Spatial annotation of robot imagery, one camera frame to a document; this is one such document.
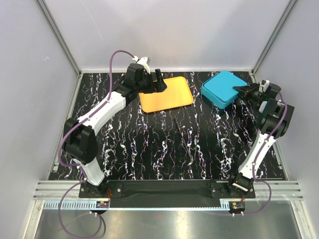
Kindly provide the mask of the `teal box lid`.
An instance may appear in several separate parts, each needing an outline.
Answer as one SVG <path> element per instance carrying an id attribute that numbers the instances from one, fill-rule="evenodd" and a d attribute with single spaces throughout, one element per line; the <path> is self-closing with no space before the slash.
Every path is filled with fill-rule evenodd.
<path id="1" fill-rule="evenodd" d="M 211 77 L 202 84 L 202 87 L 207 89 L 228 89 L 234 86 L 246 86 L 247 82 L 235 76 L 229 71 L 222 71 L 217 73 L 215 76 Z"/>

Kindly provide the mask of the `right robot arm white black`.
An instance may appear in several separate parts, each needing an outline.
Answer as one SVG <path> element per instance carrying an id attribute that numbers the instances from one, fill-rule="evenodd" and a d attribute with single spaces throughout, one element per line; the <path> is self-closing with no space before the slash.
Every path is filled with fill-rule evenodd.
<path id="1" fill-rule="evenodd" d="M 233 89 L 238 92 L 240 99 L 249 102 L 259 113 L 254 144 L 226 185 L 228 195 L 235 198 L 252 189 L 257 170 L 269 148 L 287 132 L 295 107 L 285 103 L 281 87 L 269 81 Z"/>

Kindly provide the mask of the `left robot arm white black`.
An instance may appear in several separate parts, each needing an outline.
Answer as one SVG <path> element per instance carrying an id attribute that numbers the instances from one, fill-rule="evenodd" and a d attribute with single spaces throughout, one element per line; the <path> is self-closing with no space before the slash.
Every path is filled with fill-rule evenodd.
<path id="1" fill-rule="evenodd" d="M 74 160 L 89 183 L 90 191 L 96 197 L 103 197 L 108 185 L 103 182 L 105 174 L 98 161 L 97 134 L 119 111 L 123 110 L 139 93 L 161 93 L 167 89 L 160 69 L 148 72 L 139 63 L 128 66 L 121 81 L 110 87 L 110 92 L 100 103 L 78 119 L 69 118 L 64 124 L 63 139 L 58 154 L 63 152 Z"/>

